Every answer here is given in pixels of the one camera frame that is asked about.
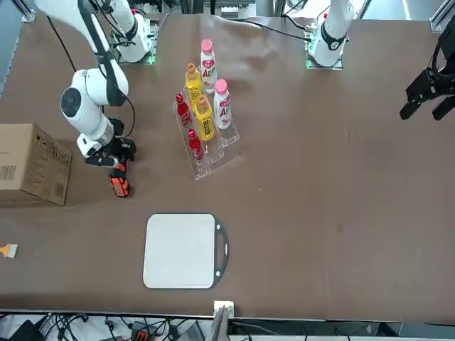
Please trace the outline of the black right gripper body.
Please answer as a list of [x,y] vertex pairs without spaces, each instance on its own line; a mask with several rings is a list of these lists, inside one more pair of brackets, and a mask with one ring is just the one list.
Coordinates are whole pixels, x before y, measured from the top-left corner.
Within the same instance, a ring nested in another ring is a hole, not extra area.
[[112,139],[122,136],[124,132],[124,123],[119,119],[107,118],[105,128],[105,141],[110,142]]

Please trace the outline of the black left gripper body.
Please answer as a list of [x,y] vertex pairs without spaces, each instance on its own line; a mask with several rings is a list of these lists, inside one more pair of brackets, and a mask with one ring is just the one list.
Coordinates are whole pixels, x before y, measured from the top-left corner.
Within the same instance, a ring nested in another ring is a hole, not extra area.
[[[437,66],[440,53],[446,61],[442,68]],[[454,92],[454,23],[448,23],[438,37],[430,66],[430,78],[430,89],[435,97]]]

